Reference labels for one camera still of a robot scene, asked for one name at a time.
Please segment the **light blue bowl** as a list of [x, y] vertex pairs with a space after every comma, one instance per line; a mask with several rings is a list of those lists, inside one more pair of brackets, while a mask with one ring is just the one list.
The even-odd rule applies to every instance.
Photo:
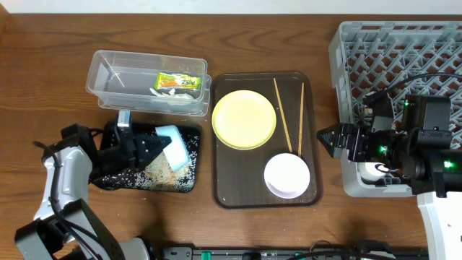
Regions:
[[163, 149], [170, 168], [179, 171], [189, 161], [188, 150], [177, 126], [159, 126], [155, 128], [159, 137], [170, 137], [171, 143]]

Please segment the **white cup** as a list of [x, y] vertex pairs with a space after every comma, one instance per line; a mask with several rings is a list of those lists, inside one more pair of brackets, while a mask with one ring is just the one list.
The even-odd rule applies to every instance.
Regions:
[[384, 164], [378, 162], [359, 162], [357, 166], [361, 178], [369, 182], [380, 180], [390, 171]]

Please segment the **wooden chopstick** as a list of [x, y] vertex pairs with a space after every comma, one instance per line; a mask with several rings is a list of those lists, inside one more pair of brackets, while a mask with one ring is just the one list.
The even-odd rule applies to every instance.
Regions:
[[299, 157], [302, 157], [302, 132], [303, 132], [303, 114], [304, 114], [304, 91], [305, 83], [302, 82], [301, 93], [300, 93], [300, 120], [299, 120], [299, 139], [297, 153]]
[[283, 108], [283, 105], [282, 105], [282, 99], [281, 99], [281, 96], [280, 96], [280, 93], [279, 93], [279, 88], [278, 88], [278, 85], [277, 85], [277, 82], [276, 82], [276, 78], [273, 78], [273, 81], [274, 81], [274, 89], [275, 89], [276, 98], [277, 98], [277, 102], [278, 102], [278, 106], [279, 106], [279, 110], [280, 110], [280, 114], [281, 114], [281, 118], [282, 118], [282, 125], [283, 125], [283, 128], [284, 128], [284, 134], [285, 134], [285, 137], [286, 137], [288, 150], [289, 150], [289, 152], [292, 153], [293, 152], [293, 150], [292, 150], [292, 142], [291, 142], [291, 139], [290, 139], [290, 136], [289, 136], [287, 122], [286, 122], [286, 118], [285, 118], [285, 114], [284, 114], [284, 108]]

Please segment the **pink bowl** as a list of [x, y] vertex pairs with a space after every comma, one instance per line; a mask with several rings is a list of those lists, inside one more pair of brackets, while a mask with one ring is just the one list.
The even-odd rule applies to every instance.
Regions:
[[273, 156], [263, 172], [268, 190], [282, 199], [301, 196], [310, 185], [310, 170], [300, 157], [292, 153]]

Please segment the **white tissue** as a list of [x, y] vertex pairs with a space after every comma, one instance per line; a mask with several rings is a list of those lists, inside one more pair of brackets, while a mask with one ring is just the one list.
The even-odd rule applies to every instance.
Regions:
[[157, 97], [160, 97], [160, 98], [177, 98], [177, 99], [186, 99], [186, 100], [193, 100], [194, 99], [194, 97], [189, 95], [189, 94], [176, 93], [175, 89], [171, 89], [167, 93], [158, 92], [154, 88], [150, 88], [149, 90], [154, 96], [157, 96]]

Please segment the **green snack wrapper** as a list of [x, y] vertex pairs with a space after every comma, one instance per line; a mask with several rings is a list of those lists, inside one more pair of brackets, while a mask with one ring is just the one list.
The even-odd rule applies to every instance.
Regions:
[[154, 84], [156, 90], [163, 89], [185, 89], [198, 90], [202, 79], [187, 74], [167, 74], [160, 72]]

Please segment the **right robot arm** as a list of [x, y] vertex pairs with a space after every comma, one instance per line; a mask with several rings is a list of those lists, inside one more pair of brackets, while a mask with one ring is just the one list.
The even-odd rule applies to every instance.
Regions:
[[407, 95], [404, 132], [352, 123], [322, 129], [317, 139], [332, 158], [399, 169], [417, 197], [430, 259], [461, 258], [461, 151], [451, 149], [450, 98]]

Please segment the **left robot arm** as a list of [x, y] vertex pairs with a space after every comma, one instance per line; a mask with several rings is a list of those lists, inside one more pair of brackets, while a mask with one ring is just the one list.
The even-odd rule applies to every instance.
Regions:
[[116, 123], [103, 129], [74, 124], [62, 129], [62, 139], [43, 149], [47, 170], [44, 195], [34, 220], [17, 230], [14, 242], [24, 259], [53, 259], [66, 243], [78, 250], [69, 259], [154, 259], [149, 242], [135, 237], [119, 242], [91, 210], [89, 184], [129, 169], [148, 166], [171, 144], [168, 136], [135, 134]]

